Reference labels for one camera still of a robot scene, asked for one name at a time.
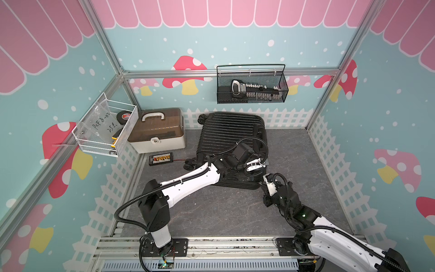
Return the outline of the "black hard-shell suitcase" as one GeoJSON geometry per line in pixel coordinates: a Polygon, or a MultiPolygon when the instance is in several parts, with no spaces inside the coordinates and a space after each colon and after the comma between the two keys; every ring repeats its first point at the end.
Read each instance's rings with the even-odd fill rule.
{"type": "MultiPolygon", "coordinates": [[[[201,114],[198,117],[198,123],[202,125],[202,130],[196,152],[197,157],[185,161],[184,169],[188,171],[196,170],[207,163],[208,158],[213,160],[214,154],[229,149],[242,138],[258,137],[267,142],[265,122],[263,118],[253,114],[234,112],[201,114]]],[[[262,181],[263,179],[257,182],[219,179],[216,185],[256,190],[262,181]]]]}

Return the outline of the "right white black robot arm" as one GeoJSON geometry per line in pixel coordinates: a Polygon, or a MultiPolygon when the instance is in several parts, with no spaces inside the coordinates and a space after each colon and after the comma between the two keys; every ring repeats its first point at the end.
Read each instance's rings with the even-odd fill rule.
{"type": "Polygon", "coordinates": [[[372,246],[302,204],[292,183],[282,174],[264,175],[261,188],[265,193],[265,205],[275,206],[295,230],[290,248],[297,254],[304,256],[312,253],[347,272],[409,271],[403,256],[396,250],[372,246]]]}

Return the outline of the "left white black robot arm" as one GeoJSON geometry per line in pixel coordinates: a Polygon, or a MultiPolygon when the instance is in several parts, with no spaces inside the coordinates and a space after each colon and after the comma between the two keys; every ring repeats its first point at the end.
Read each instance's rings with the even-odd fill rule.
{"type": "Polygon", "coordinates": [[[230,172],[242,172],[249,177],[262,174],[267,158],[267,142],[258,137],[245,137],[231,148],[207,156],[202,166],[183,176],[162,183],[149,181],[147,190],[121,205],[115,211],[114,218],[118,222],[145,230],[146,235],[151,235],[151,240],[158,249],[168,248],[173,244],[168,227],[171,220],[170,208],[192,193],[218,183],[222,176],[230,172]],[[122,211],[136,202],[141,210],[143,223],[120,216],[122,211]]]}

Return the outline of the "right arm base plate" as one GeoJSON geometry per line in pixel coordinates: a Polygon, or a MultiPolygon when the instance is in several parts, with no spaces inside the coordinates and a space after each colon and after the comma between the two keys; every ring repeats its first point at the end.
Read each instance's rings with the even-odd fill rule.
{"type": "Polygon", "coordinates": [[[278,249],[279,256],[313,257],[314,254],[309,250],[307,243],[295,238],[276,238],[275,245],[278,249]]]}

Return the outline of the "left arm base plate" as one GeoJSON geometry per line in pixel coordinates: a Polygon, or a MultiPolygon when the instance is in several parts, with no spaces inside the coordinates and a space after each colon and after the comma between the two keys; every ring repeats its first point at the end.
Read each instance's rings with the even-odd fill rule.
{"type": "Polygon", "coordinates": [[[140,248],[143,257],[186,257],[188,250],[188,239],[172,239],[167,245],[159,248],[148,238],[140,248]]]}

